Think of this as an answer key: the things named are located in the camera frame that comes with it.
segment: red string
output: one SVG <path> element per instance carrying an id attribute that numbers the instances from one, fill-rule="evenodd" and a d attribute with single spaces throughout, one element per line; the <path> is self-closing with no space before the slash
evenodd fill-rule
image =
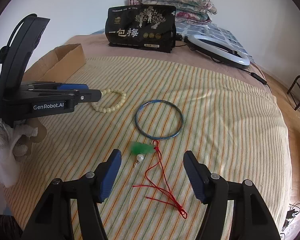
<path id="1" fill-rule="evenodd" d="M 162 154 L 159 150 L 159 141 L 158 140 L 154 140 L 152 142 L 152 144 L 154 145 L 154 149 L 156 151 L 156 153 L 158 154 L 158 159 L 159 161 L 151 166 L 149 169 L 146 170 L 145 172 L 145 177 L 146 179 L 153 185 L 133 185 L 133 187 L 153 187 L 153 188 L 156 188 L 158 190 L 160 190 L 163 194 L 165 194 L 171 201 L 173 201 L 173 204 L 172 203 L 169 203 L 169 202 L 165 202 L 165 201 L 162 201 L 162 200 L 159 200 L 159 199 L 156 199 L 156 198 L 151 198 L 151 197 L 146 197 L 147 199 L 151 199 L 151 200 L 156 200 L 156 201 L 159 201 L 159 202 L 162 202 L 162 203 L 166 203 L 166 204 L 169 204 L 171 206 L 174 206 L 178 209 L 179 213 L 181 214 L 181 216 L 186 219 L 188 217 L 188 214 L 187 212 L 182 208 L 182 206 L 178 203 L 178 201 L 176 200 L 176 198 L 174 197 L 174 195 L 172 194 L 171 190 L 170 190 L 170 187 L 168 185 L 168 182 L 167 182 L 167 178 L 166 178 L 166 174 L 164 173 L 164 168 L 163 168 L 163 165 L 162 165 L 162 162 L 161 162 L 161 159 L 162 159 Z M 166 185 L 168 187 L 168 190 L 165 190 L 164 188 L 161 188 L 161 187 L 158 187 L 156 184 L 154 184 L 151 179 L 148 178 L 147 176 L 147 173 L 149 170 L 151 170 L 152 168 L 154 168 L 155 166 L 157 166 L 158 164 L 160 163 L 160 166 L 161 166 L 161 169 L 162 169 L 162 173 L 163 173 L 163 177 L 164 177 L 164 181 L 166 182 Z"/>

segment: blue gripper pad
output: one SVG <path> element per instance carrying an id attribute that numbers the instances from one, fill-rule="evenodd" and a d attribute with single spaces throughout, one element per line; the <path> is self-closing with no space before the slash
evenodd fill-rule
<path id="1" fill-rule="evenodd" d="M 188 175 L 194 195 L 202 203 L 205 202 L 206 194 L 204 192 L 204 185 L 208 185 L 209 179 L 204 174 L 203 164 L 198 163 L 192 151 L 186 151 L 183 155 L 183 166 Z"/>
<path id="2" fill-rule="evenodd" d="M 95 170 L 99 183 L 99 200 L 102 203 L 111 194 L 112 186 L 121 165 L 121 152 L 114 149 L 106 162 L 100 163 Z"/>
<path id="3" fill-rule="evenodd" d="M 80 90 L 80 89 L 89 89 L 86 84 L 63 84 L 57 87 L 57 90 Z"/>

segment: blue patterned sheet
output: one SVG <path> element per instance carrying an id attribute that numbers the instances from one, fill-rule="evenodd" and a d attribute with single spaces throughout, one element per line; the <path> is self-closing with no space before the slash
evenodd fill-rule
<path id="1" fill-rule="evenodd" d="M 181 33 L 182 36 L 186 35 L 204 35 L 210 38 L 215 38 L 219 41 L 223 41 L 225 43 L 230 44 L 235 49 L 243 52 L 249 58 L 250 62 L 255 63 L 254 59 L 245 48 L 241 45 L 241 43 L 236 39 L 236 37 L 228 30 L 219 28 L 214 26 L 213 24 L 208 25 L 193 25 L 187 23 L 176 22 L 177 33 Z M 92 34 L 102 34 L 105 33 L 105 29 L 97 31 Z"/>

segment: wooden floor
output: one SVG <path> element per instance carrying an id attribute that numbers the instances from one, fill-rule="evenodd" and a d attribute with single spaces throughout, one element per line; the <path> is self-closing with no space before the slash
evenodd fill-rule
<path id="1" fill-rule="evenodd" d="M 277 98 L 278 106 L 282 112 L 284 122 L 288 127 L 289 148 L 292 164 L 292 191 L 290 203 L 300 201 L 300 111 L 294 111 L 295 104 L 290 95 L 287 95 L 287 88 L 280 84 L 277 80 L 264 73 L 268 81 L 268 85 L 272 90 L 272 94 Z M 300 230 L 300 215 L 298 215 L 293 223 L 298 223 L 294 231 Z"/>

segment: white wall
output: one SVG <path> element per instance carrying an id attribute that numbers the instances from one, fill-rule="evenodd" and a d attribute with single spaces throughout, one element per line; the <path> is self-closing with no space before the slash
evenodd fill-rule
<path id="1" fill-rule="evenodd" d="M 300 11 L 292 0 L 211 0 L 213 22 L 230 30 L 266 72 L 288 86 L 300 74 Z"/>
<path id="2" fill-rule="evenodd" d="M 91 34 L 103 29 L 109 7 L 124 5 L 126 0 L 12 0 L 0 16 L 0 48 L 7 44 L 17 23 L 26 15 L 36 13 L 50 18 L 38 47 L 28 63 L 30 67 L 40 57 L 70 37 Z"/>

